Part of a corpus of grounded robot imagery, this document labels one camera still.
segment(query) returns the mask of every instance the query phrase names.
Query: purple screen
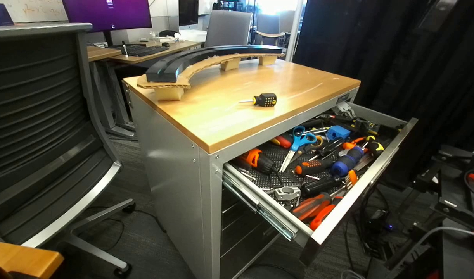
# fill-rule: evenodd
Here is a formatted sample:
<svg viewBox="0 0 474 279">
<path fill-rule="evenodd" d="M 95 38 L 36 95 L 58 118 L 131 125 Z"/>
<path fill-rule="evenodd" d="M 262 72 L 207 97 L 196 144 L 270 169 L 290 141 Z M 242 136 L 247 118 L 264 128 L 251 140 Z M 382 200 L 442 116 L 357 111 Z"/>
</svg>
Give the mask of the purple screen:
<svg viewBox="0 0 474 279">
<path fill-rule="evenodd" d="M 63 0 L 70 22 L 92 23 L 92 32 L 151 27 L 148 0 Z"/>
</svg>

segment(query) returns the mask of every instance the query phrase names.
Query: tool drawer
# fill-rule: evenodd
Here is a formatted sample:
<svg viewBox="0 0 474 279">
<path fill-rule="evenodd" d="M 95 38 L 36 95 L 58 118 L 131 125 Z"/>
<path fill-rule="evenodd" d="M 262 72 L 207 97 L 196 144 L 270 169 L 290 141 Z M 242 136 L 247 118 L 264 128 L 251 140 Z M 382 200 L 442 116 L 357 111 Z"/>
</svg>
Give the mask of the tool drawer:
<svg viewBox="0 0 474 279">
<path fill-rule="evenodd" d="M 313 154 L 304 154 L 292 162 L 283 173 L 279 174 L 282 182 L 274 175 L 267 176 L 255 169 L 249 173 L 243 173 L 242 169 L 232 164 L 232 161 L 223 165 L 223 185 L 229 192 L 243 201 L 252 212 L 259 214 L 285 238 L 294 240 L 304 247 L 301 253 L 301 261 L 307 265 L 316 257 L 328 236 L 340 224 L 354 202 L 383 173 L 399 149 L 402 141 L 417 122 L 417 119 L 405 122 L 352 103 L 347 104 L 352 108 L 356 117 L 378 123 L 381 125 L 381 130 L 387 129 L 387 131 L 391 130 L 393 133 L 382 143 L 385 148 L 384 152 L 372 161 L 371 166 L 359 177 L 356 184 L 347 191 L 347 194 L 340 200 L 340 203 L 333 208 L 316 230 L 312 230 L 308 224 L 294 216 L 291 212 L 293 209 L 290 208 L 291 205 L 278 201 L 278 196 L 274 195 L 273 191 L 270 190 L 283 186 L 298 186 L 301 188 L 300 177 L 293 173 L 292 170 L 298 162 L 307 161 L 313 157 Z M 287 149 L 268 142 L 258 146 L 258 148 L 276 163 L 277 168 L 280 168 L 283 159 L 288 153 Z M 320 179 L 328 179 L 330 176 L 328 171 L 317 174 L 317 177 Z M 337 189 L 338 187 L 332 188 L 329 192 L 334 192 Z M 298 198 L 297 204 L 292 205 L 292 207 L 297 206 L 302 201 L 304 201 L 304 198 Z"/>
</svg>

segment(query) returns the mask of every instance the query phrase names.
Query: black curtain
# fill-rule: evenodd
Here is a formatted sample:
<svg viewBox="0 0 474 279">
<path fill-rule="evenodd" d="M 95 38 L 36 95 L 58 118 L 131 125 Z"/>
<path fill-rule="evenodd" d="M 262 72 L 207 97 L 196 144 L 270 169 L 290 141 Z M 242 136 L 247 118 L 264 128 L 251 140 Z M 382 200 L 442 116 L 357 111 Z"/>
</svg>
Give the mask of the black curtain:
<svg viewBox="0 0 474 279">
<path fill-rule="evenodd" d="M 357 104 L 419 119 L 388 167 L 404 187 L 443 143 L 474 150 L 474 0 L 308 1 L 294 62 L 361 80 Z"/>
</svg>

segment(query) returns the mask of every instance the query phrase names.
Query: chair caster wheel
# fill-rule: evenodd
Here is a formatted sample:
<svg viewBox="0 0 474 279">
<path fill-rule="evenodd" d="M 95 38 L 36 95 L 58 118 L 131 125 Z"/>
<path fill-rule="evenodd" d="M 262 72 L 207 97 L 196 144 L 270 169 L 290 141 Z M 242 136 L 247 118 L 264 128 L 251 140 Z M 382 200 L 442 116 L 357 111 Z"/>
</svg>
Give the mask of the chair caster wheel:
<svg viewBox="0 0 474 279">
<path fill-rule="evenodd" d="M 122 209 L 122 211 L 125 212 L 125 213 L 132 213 L 135 210 L 135 206 L 136 206 L 136 204 L 134 203 L 133 205 L 129 205 L 129 206 L 125 207 L 124 209 Z"/>
<path fill-rule="evenodd" d="M 121 269 L 115 269 L 114 275 L 118 278 L 125 279 L 130 275 L 131 271 L 132 271 L 132 265 L 127 263 L 127 270 L 123 271 Z"/>
</svg>

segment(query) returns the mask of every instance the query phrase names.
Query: keyboard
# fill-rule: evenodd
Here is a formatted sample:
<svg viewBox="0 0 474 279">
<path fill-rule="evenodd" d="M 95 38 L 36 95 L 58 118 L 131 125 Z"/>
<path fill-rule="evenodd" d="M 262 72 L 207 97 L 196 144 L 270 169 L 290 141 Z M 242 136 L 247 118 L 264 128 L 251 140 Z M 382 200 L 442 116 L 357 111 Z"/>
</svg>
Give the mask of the keyboard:
<svg viewBox="0 0 474 279">
<path fill-rule="evenodd" d="M 125 51 L 123 49 L 123 46 L 116 46 L 114 47 L 115 49 L 121 50 L 121 53 L 125 55 Z M 159 53 L 165 50 L 168 50 L 170 48 L 166 46 L 140 46 L 140 45 L 130 45 L 127 46 L 127 51 L 128 55 L 132 56 L 146 56 L 146 55 L 151 55 L 154 53 Z"/>
</svg>

